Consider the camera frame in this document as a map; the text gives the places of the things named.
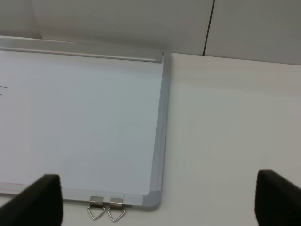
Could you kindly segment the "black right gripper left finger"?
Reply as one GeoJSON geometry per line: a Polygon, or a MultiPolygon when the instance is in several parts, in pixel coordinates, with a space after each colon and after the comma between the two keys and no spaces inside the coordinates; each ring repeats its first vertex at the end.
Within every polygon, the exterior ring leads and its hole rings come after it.
{"type": "Polygon", "coordinates": [[[2,226],[60,226],[63,197],[60,177],[45,174],[0,208],[2,226]]]}

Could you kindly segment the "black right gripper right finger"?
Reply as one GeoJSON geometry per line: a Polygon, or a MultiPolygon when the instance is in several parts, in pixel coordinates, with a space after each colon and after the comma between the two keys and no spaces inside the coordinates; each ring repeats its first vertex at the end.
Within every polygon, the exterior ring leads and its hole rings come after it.
{"type": "Polygon", "coordinates": [[[254,212],[260,226],[299,226],[301,189],[272,170],[260,170],[254,212]]]}

